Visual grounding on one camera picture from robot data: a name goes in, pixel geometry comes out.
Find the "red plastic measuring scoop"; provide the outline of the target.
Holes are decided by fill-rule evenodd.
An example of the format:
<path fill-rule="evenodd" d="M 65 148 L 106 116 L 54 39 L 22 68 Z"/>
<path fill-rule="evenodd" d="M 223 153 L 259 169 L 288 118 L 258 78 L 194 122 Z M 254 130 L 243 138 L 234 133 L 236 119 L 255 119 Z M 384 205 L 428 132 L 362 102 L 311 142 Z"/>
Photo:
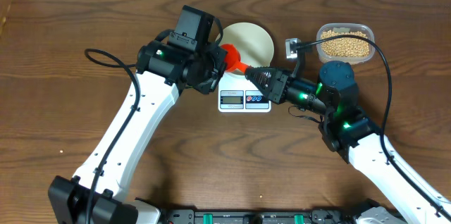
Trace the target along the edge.
<path fill-rule="evenodd" d="M 245 74 L 249 65 L 241 61 L 241 55 L 237 48 L 233 44 L 223 44 L 221 45 L 221 48 L 227 52 L 224 58 L 226 64 L 225 71 L 227 73 L 234 73 L 237 71 L 241 74 Z"/>

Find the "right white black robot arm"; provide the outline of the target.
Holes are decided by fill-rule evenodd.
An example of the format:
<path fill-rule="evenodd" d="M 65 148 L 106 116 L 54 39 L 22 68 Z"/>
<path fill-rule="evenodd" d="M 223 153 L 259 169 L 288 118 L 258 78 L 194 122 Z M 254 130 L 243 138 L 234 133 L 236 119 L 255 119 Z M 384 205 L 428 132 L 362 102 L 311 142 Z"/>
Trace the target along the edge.
<path fill-rule="evenodd" d="M 396 152 L 358 106 L 359 88 L 350 64 L 323 64 L 316 83 L 269 67 L 248 68 L 245 77 L 269 101 L 290 102 L 319 114 L 319 130 L 328 148 L 370 179 L 408 223 L 450 222 L 450 201 Z"/>

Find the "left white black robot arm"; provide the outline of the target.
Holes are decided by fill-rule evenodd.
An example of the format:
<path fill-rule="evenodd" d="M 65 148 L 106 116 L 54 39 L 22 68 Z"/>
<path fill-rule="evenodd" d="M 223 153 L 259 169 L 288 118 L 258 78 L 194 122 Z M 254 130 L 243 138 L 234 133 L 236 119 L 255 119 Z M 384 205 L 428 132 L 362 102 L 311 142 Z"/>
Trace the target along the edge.
<path fill-rule="evenodd" d="M 57 176 L 48 196 L 58 223 L 158 223 L 161 211 L 142 199 L 128 202 L 135 169 L 163 117 L 186 88 L 212 93 L 225 70 L 220 39 L 209 41 L 220 20 L 183 6 L 175 29 L 143 46 L 123 68 L 131 86 L 95 150 L 70 179 Z"/>

